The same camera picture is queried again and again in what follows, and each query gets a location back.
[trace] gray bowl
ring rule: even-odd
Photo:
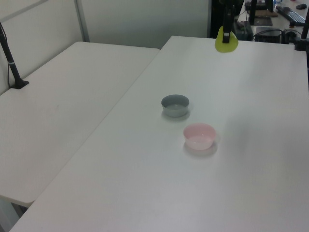
[[[170,117],[181,117],[188,112],[189,99],[183,95],[173,94],[162,99],[163,112]]]

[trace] black cable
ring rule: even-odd
[[[4,34],[4,37],[5,37],[6,42],[8,42],[8,39],[7,39],[6,34],[5,34],[5,30],[4,30],[4,28],[3,28],[2,24],[1,24],[1,22],[0,22],[0,28],[1,28],[2,32],[3,32],[3,34]]]
[[[1,24],[1,22],[0,22],[0,28],[1,28],[2,32],[3,32],[3,34],[4,34],[4,37],[5,37],[6,42],[8,42],[8,39],[7,39],[7,37],[6,37],[5,30],[4,30],[4,28],[3,28],[2,24]],[[11,88],[11,86],[10,86],[10,79],[9,79],[9,70],[10,70],[10,66],[9,66],[9,64],[8,64],[8,86],[9,86],[9,88]]]
[[[257,35],[261,35],[261,34],[264,34],[264,33],[267,33],[267,32],[270,32],[270,31],[280,31],[281,33],[283,33],[283,30],[280,30],[280,29],[270,29],[270,30],[264,30],[264,31],[261,31],[259,33],[256,33],[253,38]]]
[[[286,32],[286,31],[295,31],[295,32],[297,32],[298,34],[300,34],[300,35],[301,35],[301,33],[300,33],[299,31],[297,31],[297,30],[293,30],[293,29],[285,29],[285,30],[284,30],[284,32]]]
[[[9,79],[9,64],[8,64],[8,85],[9,85],[9,88],[11,88],[11,86],[10,86],[10,79]]]

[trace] bowl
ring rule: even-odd
[[[183,95],[168,95],[161,101],[163,112],[170,117],[181,117],[188,112],[189,99]]]
[[[205,123],[194,123],[183,130],[185,143],[194,150],[206,150],[216,137],[215,129]]]

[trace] white wall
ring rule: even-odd
[[[207,37],[211,0],[79,0],[91,42],[161,49],[172,35]]]
[[[82,41],[74,0],[48,0],[2,25],[22,78]],[[8,89],[6,72],[7,60],[0,49],[0,94]]]

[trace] white table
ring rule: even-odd
[[[190,115],[162,114],[174,93]],[[305,52],[172,37],[12,232],[307,232],[308,119]],[[206,152],[184,146],[195,122]]]
[[[30,206],[158,53],[75,43],[0,96],[0,197]]]
[[[247,0],[244,1],[244,4],[242,6],[240,13],[242,13],[245,10],[245,2],[247,2]],[[299,5],[299,4],[302,4],[302,3],[305,3],[307,5],[307,8],[304,9],[304,10],[296,9],[296,6]],[[309,1],[308,0],[295,0],[295,1],[283,0],[278,5],[280,5],[282,7],[290,7],[292,9],[292,11],[294,11],[294,12],[300,14],[302,17],[306,18],[307,11],[308,11],[308,8],[309,8]],[[276,9],[275,4],[274,4],[274,11],[278,13],[278,10]],[[238,18],[238,21],[246,21],[246,13],[247,12],[240,15],[239,18]],[[291,29],[291,28],[289,28],[290,21],[287,20],[285,17],[283,17],[279,13],[278,13],[278,17],[272,17],[271,21],[273,23],[272,26],[251,26],[253,34],[255,35],[257,27],[279,28],[281,30]],[[302,33],[303,27],[300,27],[300,26],[294,27],[293,30],[297,30],[299,33]]]

